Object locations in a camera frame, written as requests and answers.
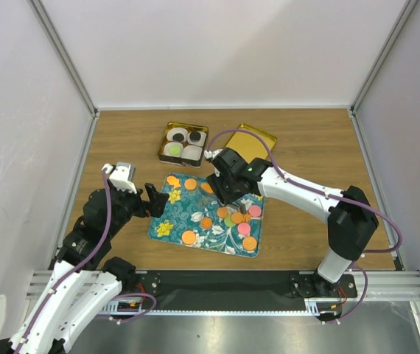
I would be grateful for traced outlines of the green round cookie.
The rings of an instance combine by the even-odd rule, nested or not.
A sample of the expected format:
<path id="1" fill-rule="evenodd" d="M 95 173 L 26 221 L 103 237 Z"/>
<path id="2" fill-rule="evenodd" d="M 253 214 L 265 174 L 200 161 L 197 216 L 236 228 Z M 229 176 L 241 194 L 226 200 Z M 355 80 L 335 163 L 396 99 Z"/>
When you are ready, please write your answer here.
<path id="1" fill-rule="evenodd" d="M 172 156 L 181 155 L 181 146 L 180 145 L 172 145 L 169 148 L 169 154 L 172 155 Z"/>

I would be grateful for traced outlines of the black sandwich cookie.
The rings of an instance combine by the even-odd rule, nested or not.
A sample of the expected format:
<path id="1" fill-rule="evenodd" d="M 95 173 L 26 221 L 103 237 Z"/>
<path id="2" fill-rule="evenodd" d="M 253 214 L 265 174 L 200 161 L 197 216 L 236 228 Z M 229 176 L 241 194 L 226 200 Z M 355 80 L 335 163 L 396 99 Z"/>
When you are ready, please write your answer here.
<path id="1" fill-rule="evenodd" d="M 198 143 L 202 138 L 201 132 L 191 131 L 188 135 L 188 140 L 191 143 Z"/>
<path id="2" fill-rule="evenodd" d="M 184 142 L 185 136 L 182 133 L 176 133 L 172 136 L 172 140 L 175 142 Z"/>

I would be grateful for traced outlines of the metal tongs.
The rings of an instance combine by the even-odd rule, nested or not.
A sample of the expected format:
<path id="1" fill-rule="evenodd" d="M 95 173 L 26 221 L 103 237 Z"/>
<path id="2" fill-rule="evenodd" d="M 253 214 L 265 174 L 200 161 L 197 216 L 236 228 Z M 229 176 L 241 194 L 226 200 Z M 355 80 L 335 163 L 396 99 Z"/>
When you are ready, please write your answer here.
<path id="1" fill-rule="evenodd" d="M 201 186 L 199 185 L 199 190 L 205 195 L 205 196 L 216 196 L 214 193 L 213 194 L 208 194 L 206 192 L 204 192 L 201 188 Z M 228 207 L 231 211 L 233 212 L 241 212 L 243 215 L 246 214 L 248 212 L 248 209 L 246 208 L 246 206 L 239 202 L 239 201 L 235 201 L 233 203 L 229 203 L 229 204 L 223 204 L 222 202 L 220 202 L 220 200 L 217 198 L 217 202 L 219 204 L 220 207 Z"/>

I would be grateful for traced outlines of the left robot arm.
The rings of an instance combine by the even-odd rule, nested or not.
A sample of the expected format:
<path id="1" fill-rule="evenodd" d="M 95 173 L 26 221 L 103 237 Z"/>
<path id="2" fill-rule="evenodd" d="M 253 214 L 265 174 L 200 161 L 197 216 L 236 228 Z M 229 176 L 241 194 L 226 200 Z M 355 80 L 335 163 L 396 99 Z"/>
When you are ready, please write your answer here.
<path id="1" fill-rule="evenodd" d="M 119 190 L 111 182 L 93 191 L 52 264 L 49 281 L 17 333 L 0 339 L 0 353 L 69 353 L 78 336 L 116 296 L 136 288 L 136 268 L 119 257 L 106 261 L 94 284 L 85 290 L 113 237 L 131 218 L 159 218 L 168 194 L 153 184 L 142 190 Z"/>

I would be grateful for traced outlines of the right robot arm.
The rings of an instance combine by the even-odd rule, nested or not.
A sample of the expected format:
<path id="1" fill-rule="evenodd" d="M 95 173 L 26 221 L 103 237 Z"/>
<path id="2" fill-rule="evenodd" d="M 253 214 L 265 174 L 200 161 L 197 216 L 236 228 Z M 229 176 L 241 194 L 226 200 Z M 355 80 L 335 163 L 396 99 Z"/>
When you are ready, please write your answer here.
<path id="1" fill-rule="evenodd" d="M 331 296 L 339 289 L 344 271 L 360 258 L 379 225 L 360 188 L 321 186 L 282 170 L 273 160 L 255 158 L 246 162 L 229 147 L 207 150 L 204 158 L 214 167 L 207 182 L 222 205 L 254 194 L 283 201 L 325 223 L 329 250 L 316 268 L 312 283 L 321 296 Z"/>

